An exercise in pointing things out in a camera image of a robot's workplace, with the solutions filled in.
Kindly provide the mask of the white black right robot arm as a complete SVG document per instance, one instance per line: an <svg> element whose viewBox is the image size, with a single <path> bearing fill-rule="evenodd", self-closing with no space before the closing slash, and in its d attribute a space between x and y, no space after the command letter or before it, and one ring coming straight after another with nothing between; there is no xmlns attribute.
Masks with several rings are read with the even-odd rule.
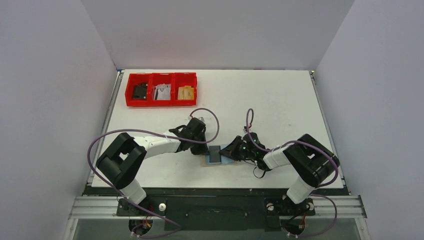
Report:
<svg viewBox="0 0 424 240"><path fill-rule="evenodd" d="M300 204L313 191L333 183L339 175L338 157L309 134L273 149L260 143L256 133L237 136L220 149L221 156L234 161L252 161L264 172L291 165L298 174L287 190L287 198Z"/></svg>

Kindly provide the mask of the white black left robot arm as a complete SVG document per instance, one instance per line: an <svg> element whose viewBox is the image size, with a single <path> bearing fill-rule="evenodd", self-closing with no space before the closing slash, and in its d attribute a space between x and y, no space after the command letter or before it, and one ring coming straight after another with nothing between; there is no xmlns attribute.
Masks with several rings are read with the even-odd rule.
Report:
<svg viewBox="0 0 424 240"><path fill-rule="evenodd" d="M136 180L144 159L190 150L193 155L208 153L206 124L194 117L188 124L169 129L161 136L132 137L120 133L96 161L96 169L127 199L140 204L147 193Z"/></svg>

